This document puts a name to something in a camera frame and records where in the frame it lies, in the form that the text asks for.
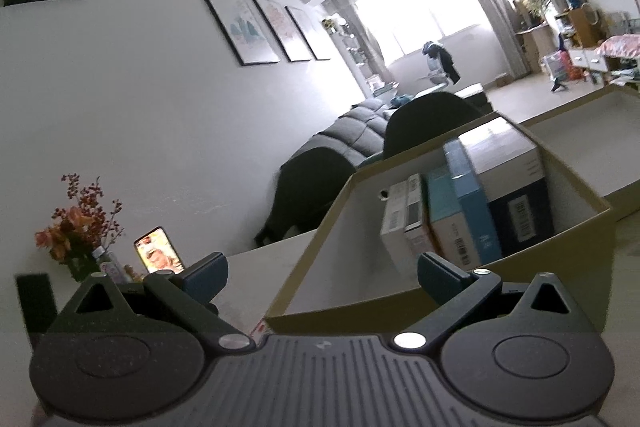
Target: black chair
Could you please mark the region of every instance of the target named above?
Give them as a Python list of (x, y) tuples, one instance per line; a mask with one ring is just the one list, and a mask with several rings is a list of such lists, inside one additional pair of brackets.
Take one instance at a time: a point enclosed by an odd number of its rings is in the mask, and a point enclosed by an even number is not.
[(416, 98), (389, 119), (383, 156), (391, 158), (481, 116), (477, 107), (450, 92)]
[(280, 241), (293, 226), (316, 229), (356, 168), (337, 151), (316, 147), (294, 156), (280, 168), (267, 222), (255, 236), (258, 247)]

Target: phone screen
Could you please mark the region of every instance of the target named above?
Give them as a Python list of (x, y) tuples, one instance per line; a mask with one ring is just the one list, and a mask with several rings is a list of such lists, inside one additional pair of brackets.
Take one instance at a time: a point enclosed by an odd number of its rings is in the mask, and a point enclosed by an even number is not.
[(182, 261), (175, 253), (169, 238), (162, 227), (153, 229), (135, 242), (136, 251), (149, 273), (158, 270), (173, 270), (180, 273), (184, 270)]

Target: barcode label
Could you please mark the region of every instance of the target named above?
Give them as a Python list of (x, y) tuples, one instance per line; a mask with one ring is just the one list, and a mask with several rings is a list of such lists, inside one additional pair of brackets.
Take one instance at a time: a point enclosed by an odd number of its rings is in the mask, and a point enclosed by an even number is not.
[(412, 203), (406, 208), (406, 223), (413, 225), (420, 221), (420, 203)]
[(454, 240), (454, 244), (456, 245), (456, 249), (458, 250), (458, 256), (460, 257), (460, 261), (462, 261), (462, 264), (464, 266), (470, 264), (471, 261), (469, 260), (469, 254), (466, 251), (466, 245), (464, 240), (461, 237), (459, 237)]
[(400, 221), (400, 210), (396, 210), (391, 214), (389, 230), (395, 230), (398, 227), (398, 221)]
[(511, 222), (519, 243), (536, 237), (536, 228), (533, 224), (529, 198), (521, 196), (511, 200), (509, 202), (509, 213), (511, 214)]

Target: bed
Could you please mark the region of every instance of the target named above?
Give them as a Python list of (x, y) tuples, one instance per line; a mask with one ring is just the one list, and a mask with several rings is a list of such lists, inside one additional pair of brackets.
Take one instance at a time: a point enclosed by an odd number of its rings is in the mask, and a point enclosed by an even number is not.
[(612, 37), (596, 49), (597, 55), (640, 59), (640, 19), (625, 18), (619, 26), (613, 27), (611, 33)]
[(614, 35), (596, 49), (597, 55), (617, 58), (640, 58), (640, 34)]

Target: metal screw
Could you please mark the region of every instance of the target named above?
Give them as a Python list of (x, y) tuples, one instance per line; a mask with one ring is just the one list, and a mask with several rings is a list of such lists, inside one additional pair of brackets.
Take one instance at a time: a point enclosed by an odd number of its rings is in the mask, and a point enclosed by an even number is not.
[(241, 333), (229, 333), (222, 335), (218, 339), (218, 344), (220, 344), (220, 347), (224, 347), (230, 351), (237, 351), (238, 349), (249, 347), (251, 345), (251, 339)]
[(399, 333), (394, 337), (394, 344), (402, 349), (418, 349), (427, 343), (427, 339), (420, 333), (414, 333), (412, 331), (406, 331), (405, 333)]

